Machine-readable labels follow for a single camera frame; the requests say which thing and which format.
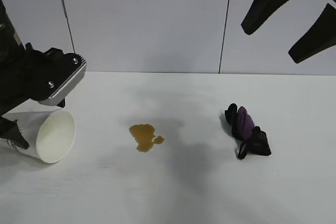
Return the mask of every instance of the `white paper cup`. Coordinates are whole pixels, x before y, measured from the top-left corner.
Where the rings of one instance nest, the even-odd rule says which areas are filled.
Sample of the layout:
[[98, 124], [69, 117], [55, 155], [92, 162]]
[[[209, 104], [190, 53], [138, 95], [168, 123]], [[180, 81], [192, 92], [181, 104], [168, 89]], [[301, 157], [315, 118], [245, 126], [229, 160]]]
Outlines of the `white paper cup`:
[[29, 148], [24, 150], [3, 138], [0, 138], [0, 145], [36, 157], [45, 163], [60, 161], [75, 141], [75, 120], [66, 110], [11, 113], [3, 117], [11, 121], [17, 120], [18, 128], [29, 143]]

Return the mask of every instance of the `spilled liquid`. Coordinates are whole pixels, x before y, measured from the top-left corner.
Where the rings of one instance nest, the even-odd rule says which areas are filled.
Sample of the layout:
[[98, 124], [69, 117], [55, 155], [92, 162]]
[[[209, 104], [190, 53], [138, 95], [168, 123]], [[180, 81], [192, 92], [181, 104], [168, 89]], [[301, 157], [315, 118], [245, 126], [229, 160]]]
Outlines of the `spilled liquid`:
[[137, 150], [139, 152], [148, 152], [153, 148], [154, 144], [162, 144], [164, 142], [164, 138], [161, 136], [156, 137], [154, 132], [155, 128], [150, 124], [139, 124], [130, 127], [130, 133], [138, 143]]

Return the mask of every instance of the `table surface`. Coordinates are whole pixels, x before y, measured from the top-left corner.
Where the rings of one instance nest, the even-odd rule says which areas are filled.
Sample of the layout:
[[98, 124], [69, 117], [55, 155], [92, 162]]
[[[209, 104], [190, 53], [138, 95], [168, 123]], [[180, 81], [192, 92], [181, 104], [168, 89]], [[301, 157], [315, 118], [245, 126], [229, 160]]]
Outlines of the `table surface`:
[[[335, 223], [336, 77], [88, 72], [76, 142], [45, 165], [0, 148], [0, 222]], [[236, 159], [221, 114], [244, 105], [272, 155]], [[53, 108], [27, 102], [17, 111]], [[140, 153], [129, 132], [166, 138]]]

